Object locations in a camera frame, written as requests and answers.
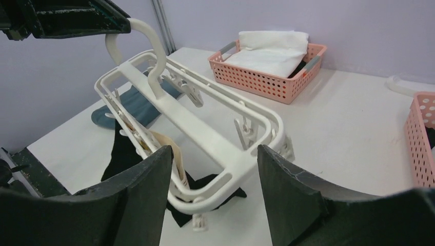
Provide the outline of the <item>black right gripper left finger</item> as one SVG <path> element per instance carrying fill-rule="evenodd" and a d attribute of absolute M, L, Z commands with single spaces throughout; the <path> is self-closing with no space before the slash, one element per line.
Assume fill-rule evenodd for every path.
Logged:
<path fill-rule="evenodd" d="M 163 146 L 74 195 L 1 189 L 1 245 L 159 245 L 172 161 Z"/>

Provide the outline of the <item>white clip hanger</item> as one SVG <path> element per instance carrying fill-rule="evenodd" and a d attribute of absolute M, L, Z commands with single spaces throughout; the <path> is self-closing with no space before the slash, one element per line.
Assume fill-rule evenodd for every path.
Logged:
<path fill-rule="evenodd" d="M 178 211 L 192 215 L 195 231 L 205 231 L 205 213 L 221 205 L 257 167 L 258 145 L 266 145 L 285 159 L 294 161 L 291 139 L 277 113 L 169 59 L 157 33 L 147 23 L 135 18 L 129 18 L 128 22 L 132 30 L 149 39 L 152 49 L 123 61 L 116 45 L 117 35 L 107 34 L 105 45 L 116 66 L 100 77 L 94 88 L 110 110 L 109 117 L 120 124 L 142 159 L 158 150 L 161 143 L 126 110 L 118 92 L 109 89 L 108 86 L 120 76 L 126 77 L 161 114 L 222 167 L 222 172 L 210 183 L 192 190 L 181 160 L 175 158 L 172 164 L 168 201 Z M 187 94 L 197 107 L 203 105 L 201 93 L 205 93 L 240 114 L 242 120 L 235 120 L 235 125 L 242 148 L 237 148 L 168 94 L 160 84 L 164 79 Z"/>

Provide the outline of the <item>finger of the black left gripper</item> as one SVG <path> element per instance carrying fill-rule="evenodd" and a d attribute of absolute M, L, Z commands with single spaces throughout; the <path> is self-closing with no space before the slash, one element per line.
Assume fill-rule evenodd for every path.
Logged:
<path fill-rule="evenodd" d="M 15 41 L 130 33 L 129 17 L 107 0 L 1 1 L 1 31 Z"/>

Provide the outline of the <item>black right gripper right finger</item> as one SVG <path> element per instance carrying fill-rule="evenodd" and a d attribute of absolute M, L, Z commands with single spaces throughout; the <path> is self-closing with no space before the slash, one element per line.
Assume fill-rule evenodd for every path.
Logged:
<path fill-rule="evenodd" d="M 273 245 L 434 245 L 434 189 L 387 196 L 324 180 L 258 146 Z"/>

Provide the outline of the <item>pink basket with white cloth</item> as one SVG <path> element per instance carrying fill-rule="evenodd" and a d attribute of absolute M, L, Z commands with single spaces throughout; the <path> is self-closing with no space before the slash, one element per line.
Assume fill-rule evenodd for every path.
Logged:
<path fill-rule="evenodd" d="M 327 51 L 325 45 L 309 43 L 303 58 L 306 65 L 294 77 L 283 78 L 225 63 L 223 54 L 232 48 L 236 48 L 236 52 L 240 51 L 239 40 L 208 57 L 215 81 L 287 105 L 318 75 Z"/>

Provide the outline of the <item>black underwear beige waistband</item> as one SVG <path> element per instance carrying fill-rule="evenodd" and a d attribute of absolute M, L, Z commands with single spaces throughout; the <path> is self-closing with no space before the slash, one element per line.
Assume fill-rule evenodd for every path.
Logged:
<path fill-rule="evenodd" d="M 109 162 L 107 168 L 105 169 L 101 181 L 109 179 L 126 169 L 140 163 L 143 159 L 136 153 L 136 148 L 131 143 L 127 136 L 121 134 L 122 127 L 115 121 L 113 124 L 115 129 L 114 144 L 111 151 L 111 161 Z M 158 132 L 152 132 L 155 138 L 161 143 L 161 145 L 172 146 L 174 159 L 178 168 L 182 168 L 182 154 L 180 148 L 175 142 L 168 136 L 162 135 Z M 190 189 L 198 190 L 205 185 L 209 184 L 217 175 L 210 174 L 198 180 L 194 180 L 189 173 L 185 173 L 182 177 L 188 182 Z M 173 207 L 169 202 L 166 204 L 166 208 L 171 212 L 173 219 L 179 227 L 183 227 L 185 224 L 192 220 L 192 215 L 184 214 Z"/>

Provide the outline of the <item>pink basket with underwear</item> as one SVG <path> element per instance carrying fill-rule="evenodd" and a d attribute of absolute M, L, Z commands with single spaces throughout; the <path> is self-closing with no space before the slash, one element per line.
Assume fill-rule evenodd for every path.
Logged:
<path fill-rule="evenodd" d="M 433 147 L 426 129 L 434 129 L 434 93 L 417 92 L 404 124 L 405 141 L 414 185 L 434 188 Z"/>

